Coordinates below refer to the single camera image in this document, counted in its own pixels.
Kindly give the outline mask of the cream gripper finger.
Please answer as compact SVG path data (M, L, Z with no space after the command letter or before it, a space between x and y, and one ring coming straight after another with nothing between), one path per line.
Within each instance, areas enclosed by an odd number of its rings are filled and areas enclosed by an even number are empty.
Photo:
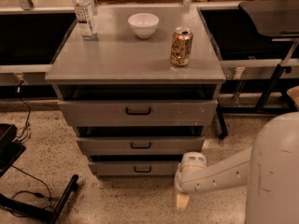
M179 211L184 211L188 205L190 197L187 194L178 194L176 200L176 208Z

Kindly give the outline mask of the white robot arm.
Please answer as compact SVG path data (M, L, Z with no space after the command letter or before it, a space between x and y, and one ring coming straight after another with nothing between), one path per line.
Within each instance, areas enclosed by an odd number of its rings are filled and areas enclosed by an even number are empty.
M188 152L178 165L177 209L191 194L245 186L245 224L299 224L299 112L267 122L254 144L213 165Z

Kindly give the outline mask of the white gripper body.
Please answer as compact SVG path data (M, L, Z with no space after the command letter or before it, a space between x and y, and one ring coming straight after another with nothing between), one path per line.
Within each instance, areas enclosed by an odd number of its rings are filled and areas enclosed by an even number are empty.
M202 153L185 153L175 174L176 190L183 194L206 192L206 184L200 180L200 174L204 169L206 169L206 157Z

